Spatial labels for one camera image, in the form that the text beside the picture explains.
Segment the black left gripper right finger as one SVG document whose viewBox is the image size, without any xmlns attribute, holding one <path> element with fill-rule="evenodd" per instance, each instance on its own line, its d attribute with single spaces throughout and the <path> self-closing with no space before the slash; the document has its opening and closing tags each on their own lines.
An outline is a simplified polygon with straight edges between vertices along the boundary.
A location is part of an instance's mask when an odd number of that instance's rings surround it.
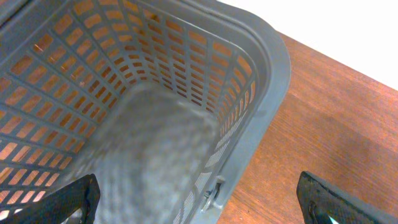
<svg viewBox="0 0 398 224">
<path fill-rule="evenodd" d="M 301 172 L 296 194 L 305 223 L 397 223 L 397 217 L 308 171 Z"/>
</svg>

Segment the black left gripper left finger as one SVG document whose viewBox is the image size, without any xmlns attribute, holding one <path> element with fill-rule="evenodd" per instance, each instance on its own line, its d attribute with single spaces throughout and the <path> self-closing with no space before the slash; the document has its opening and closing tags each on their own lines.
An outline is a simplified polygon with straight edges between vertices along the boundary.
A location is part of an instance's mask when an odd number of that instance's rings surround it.
<svg viewBox="0 0 398 224">
<path fill-rule="evenodd" d="M 78 223 L 93 223 L 99 200 L 97 178 L 89 174 L 23 208 L 1 223 L 62 223 L 77 210 L 82 211 Z"/>
</svg>

